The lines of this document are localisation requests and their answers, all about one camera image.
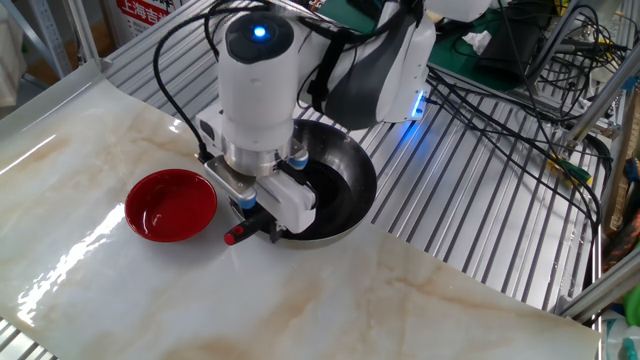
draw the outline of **blue led light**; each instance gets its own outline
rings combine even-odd
[[[420,109],[420,103],[422,102],[422,97],[423,96],[424,96],[424,90],[420,91],[420,93],[418,94],[418,98],[416,99],[416,102],[413,104],[413,110],[411,111],[411,117],[413,117],[413,118],[422,117],[422,111],[420,111],[420,113],[418,113],[418,110],[422,110],[422,109]]]
[[[253,28],[253,36],[255,36],[256,38],[262,39],[266,35],[267,29],[265,29],[263,26],[256,26]]]

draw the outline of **red tip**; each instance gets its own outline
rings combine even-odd
[[[236,238],[233,237],[233,235],[231,235],[231,234],[225,234],[224,235],[224,242],[225,242],[225,244],[231,246],[231,245],[236,243]]]

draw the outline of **metal bowl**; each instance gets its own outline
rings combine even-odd
[[[307,230],[285,232],[279,244],[325,246],[342,239],[367,215],[375,200],[376,171],[367,153],[342,131],[317,121],[298,119],[294,124],[293,137],[309,152],[304,171],[318,194],[318,207]],[[242,218],[242,210],[232,207]]]

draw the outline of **red bowl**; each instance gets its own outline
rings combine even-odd
[[[189,170],[168,169],[140,180],[129,192],[124,212],[129,226],[145,239],[175,242],[204,229],[216,213],[213,186]]]

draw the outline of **marble veining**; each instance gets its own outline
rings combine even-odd
[[[196,150],[106,81],[2,141],[0,316],[63,360],[593,358],[598,333],[371,224],[313,250],[227,247],[237,220],[219,201],[188,241],[137,236],[129,189],[201,172]]]

